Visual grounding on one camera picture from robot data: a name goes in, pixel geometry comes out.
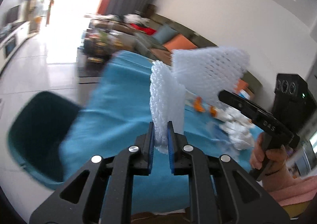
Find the right hand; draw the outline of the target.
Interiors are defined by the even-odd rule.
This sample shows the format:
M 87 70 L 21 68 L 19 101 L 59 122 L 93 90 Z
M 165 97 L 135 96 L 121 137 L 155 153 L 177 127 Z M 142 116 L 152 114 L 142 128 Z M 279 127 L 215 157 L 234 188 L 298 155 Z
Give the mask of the right hand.
M 264 163 L 264 158 L 267 157 L 271 165 L 263 173 L 264 175 L 268 176 L 270 174 L 277 173 L 278 171 L 284 168 L 287 154 L 285 147 L 283 145 L 279 149 L 271 149 L 264 151 L 262 149 L 264 135 L 265 133 L 262 132 L 256 140 L 256 144 L 250 157 L 250 165 L 253 169 L 260 170 Z

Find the pink sleeve right forearm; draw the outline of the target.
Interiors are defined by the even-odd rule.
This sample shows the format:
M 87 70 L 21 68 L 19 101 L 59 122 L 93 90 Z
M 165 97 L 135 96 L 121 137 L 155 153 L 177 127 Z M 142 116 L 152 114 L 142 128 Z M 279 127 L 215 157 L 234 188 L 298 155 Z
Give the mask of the pink sleeve right forearm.
M 281 206 L 312 201 L 316 194 L 316 176 L 293 178 L 288 169 L 265 175 L 262 187 Z

